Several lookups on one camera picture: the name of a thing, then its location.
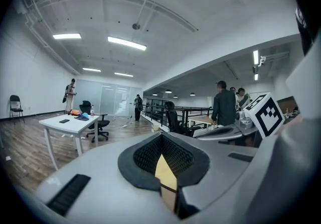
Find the black chair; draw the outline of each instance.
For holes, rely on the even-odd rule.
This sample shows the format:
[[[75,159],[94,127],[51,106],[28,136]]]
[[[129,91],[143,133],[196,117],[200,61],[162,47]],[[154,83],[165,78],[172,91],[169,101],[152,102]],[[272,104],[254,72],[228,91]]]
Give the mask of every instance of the black chair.
[[[82,104],[79,105],[79,108],[80,110],[83,112],[83,113],[87,113],[88,115],[90,115],[90,109],[91,109],[91,103],[89,101],[82,101]],[[103,136],[106,140],[108,140],[108,135],[109,135],[109,132],[106,132],[106,131],[102,131],[102,128],[107,126],[110,121],[105,121],[104,118],[105,118],[105,115],[107,114],[101,114],[100,116],[102,116],[102,120],[101,121],[98,121],[98,135],[101,135]],[[95,124],[93,125],[90,125],[88,127],[90,130],[94,129],[95,128]],[[95,132],[91,132],[91,133],[88,133],[86,135],[86,137],[88,138],[88,135],[94,135]],[[95,136],[92,138],[91,142],[94,143],[95,141]]]
[[[181,135],[186,135],[188,137],[193,137],[194,131],[201,129],[200,126],[191,127],[191,128],[185,128],[181,126],[180,125],[181,121],[178,121],[177,119],[177,112],[174,110],[175,104],[173,102],[166,101],[165,108],[166,108],[167,121],[169,122],[170,132],[175,132]]]
[[[12,108],[12,105],[11,105],[12,102],[16,102],[16,103],[19,102],[19,108]],[[21,114],[21,116],[22,116],[22,118],[24,120],[24,123],[25,123],[25,118],[24,118],[24,115],[22,113],[23,111],[24,110],[21,108],[21,102],[20,102],[19,96],[11,95],[10,96],[10,115],[9,115],[9,118],[11,120],[11,116],[12,116],[12,119],[14,120],[14,124],[16,124],[15,123],[15,118],[14,118],[14,113],[19,113],[19,119],[20,119],[20,114]]]

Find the ceiling light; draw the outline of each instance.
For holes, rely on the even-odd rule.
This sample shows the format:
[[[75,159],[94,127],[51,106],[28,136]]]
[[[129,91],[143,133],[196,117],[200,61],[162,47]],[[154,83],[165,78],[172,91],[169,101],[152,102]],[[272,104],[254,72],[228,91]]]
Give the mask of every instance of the ceiling light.
[[[81,36],[79,33],[76,34],[59,34],[59,35],[53,35],[54,39],[71,39],[71,38],[76,38],[80,39]]]
[[[126,40],[122,40],[119,38],[114,38],[114,37],[108,37],[108,41],[112,42],[112,43],[117,43],[117,44],[121,44],[121,45],[126,45],[126,46],[130,46],[130,47],[134,47],[140,50],[145,51],[146,50],[146,46],[145,45],[139,45],[130,41],[126,41]]]
[[[82,68],[83,70],[90,70],[90,71],[97,71],[97,72],[101,72],[100,69],[88,69],[88,68]]]
[[[133,75],[129,75],[129,74],[123,74],[123,73],[118,73],[115,72],[116,75],[121,75],[121,76],[126,76],[126,77],[133,77]]]
[[[259,51],[253,52],[254,64],[259,64]]]

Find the black railing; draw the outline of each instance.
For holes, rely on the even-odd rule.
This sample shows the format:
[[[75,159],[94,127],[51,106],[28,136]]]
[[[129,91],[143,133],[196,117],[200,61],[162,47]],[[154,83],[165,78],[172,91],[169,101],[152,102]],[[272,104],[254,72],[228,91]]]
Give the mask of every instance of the black railing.
[[[178,117],[182,117],[182,126],[186,127],[188,126],[188,118],[190,117],[196,117],[196,116],[209,116],[210,111],[213,109],[211,108],[201,108],[201,107],[183,107],[178,106],[175,107],[176,112],[178,112]],[[151,104],[143,104],[143,115],[150,117],[152,120],[157,121],[160,123],[160,126],[163,125],[168,127],[169,122],[167,120],[166,116],[166,108],[162,105],[151,105]]]

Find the backpack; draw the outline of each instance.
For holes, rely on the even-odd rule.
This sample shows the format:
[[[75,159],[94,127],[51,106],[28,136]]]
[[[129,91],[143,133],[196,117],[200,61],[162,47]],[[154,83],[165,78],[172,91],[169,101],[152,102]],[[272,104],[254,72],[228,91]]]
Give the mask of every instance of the backpack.
[[[138,110],[142,111],[142,99],[140,97],[137,99],[137,104],[138,104],[137,106]]]
[[[142,99],[140,97],[137,99],[137,104],[138,105],[142,104]]]
[[[64,103],[67,100],[68,86],[69,85],[66,86],[65,95],[64,95],[64,98],[62,99],[62,103]]]

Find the wooden floor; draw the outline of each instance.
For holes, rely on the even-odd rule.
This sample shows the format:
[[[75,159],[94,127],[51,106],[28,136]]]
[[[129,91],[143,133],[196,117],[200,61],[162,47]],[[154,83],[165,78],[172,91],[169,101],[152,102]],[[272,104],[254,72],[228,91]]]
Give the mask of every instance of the wooden floor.
[[[25,124],[23,121],[16,121],[15,126],[13,121],[0,122],[0,132],[5,147],[0,149],[1,164],[14,184],[30,192],[35,191],[44,179],[55,172],[45,143],[44,130],[39,124],[39,120],[55,116],[57,114],[28,117],[25,118]],[[152,125],[144,118],[135,122],[133,119],[128,120],[123,117],[106,117],[110,120],[110,124],[104,130],[109,132],[109,140],[105,141],[103,137],[100,137],[99,145],[115,143],[151,132]],[[78,156],[70,135],[66,134],[62,137],[63,133],[51,130],[50,134],[60,167]],[[92,136],[89,135],[88,139],[82,139],[84,152],[95,147],[95,144],[91,143]],[[10,156],[11,160],[6,161],[6,156]]]

